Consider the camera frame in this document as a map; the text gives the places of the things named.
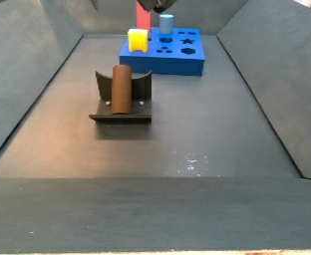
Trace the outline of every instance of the brown cylinder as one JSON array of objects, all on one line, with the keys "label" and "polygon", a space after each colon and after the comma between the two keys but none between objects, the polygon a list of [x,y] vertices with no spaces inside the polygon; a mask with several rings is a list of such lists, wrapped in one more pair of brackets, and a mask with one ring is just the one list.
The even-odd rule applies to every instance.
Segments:
[{"label": "brown cylinder", "polygon": [[113,67],[112,114],[132,113],[132,68],[125,65]]}]

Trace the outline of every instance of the blue shape sorter board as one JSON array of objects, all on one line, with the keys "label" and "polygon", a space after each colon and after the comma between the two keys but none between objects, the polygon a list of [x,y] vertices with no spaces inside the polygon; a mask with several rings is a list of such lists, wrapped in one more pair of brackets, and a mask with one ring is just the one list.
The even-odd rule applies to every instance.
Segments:
[{"label": "blue shape sorter board", "polygon": [[129,52],[127,40],[120,51],[120,64],[132,67],[133,73],[202,76],[204,54],[200,32],[192,28],[174,28],[162,34],[159,28],[149,33],[149,50]]}]

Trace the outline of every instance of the cyan cylinder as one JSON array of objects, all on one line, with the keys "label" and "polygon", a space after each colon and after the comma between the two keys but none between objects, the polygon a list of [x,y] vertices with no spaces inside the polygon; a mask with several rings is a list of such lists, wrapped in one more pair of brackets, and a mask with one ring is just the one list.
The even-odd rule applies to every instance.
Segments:
[{"label": "cyan cylinder", "polygon": [[162,34],[172,33],[174,16],[171,14],[159,15],[159,31]]}]

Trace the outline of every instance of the yellow cube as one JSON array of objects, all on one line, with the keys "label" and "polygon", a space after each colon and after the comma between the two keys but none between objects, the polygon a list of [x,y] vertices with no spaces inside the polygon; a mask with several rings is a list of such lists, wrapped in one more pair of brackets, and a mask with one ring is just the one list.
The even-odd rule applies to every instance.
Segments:
[{"label": "yellow cube", "polygon": [[147,52],[149,49],[148,45],[148,30],[145,29],[131,29],[129,30],[129,51],[133,52],[140,50]]}]

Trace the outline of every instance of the red block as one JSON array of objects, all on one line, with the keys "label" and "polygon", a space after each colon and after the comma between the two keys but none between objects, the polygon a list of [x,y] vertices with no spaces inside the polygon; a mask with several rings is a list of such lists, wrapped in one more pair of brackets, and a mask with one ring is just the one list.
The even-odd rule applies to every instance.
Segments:
[{"label": "red block", "polygon": [[137,27],[151,32],[151,12],[147,12],[137,2]]}]

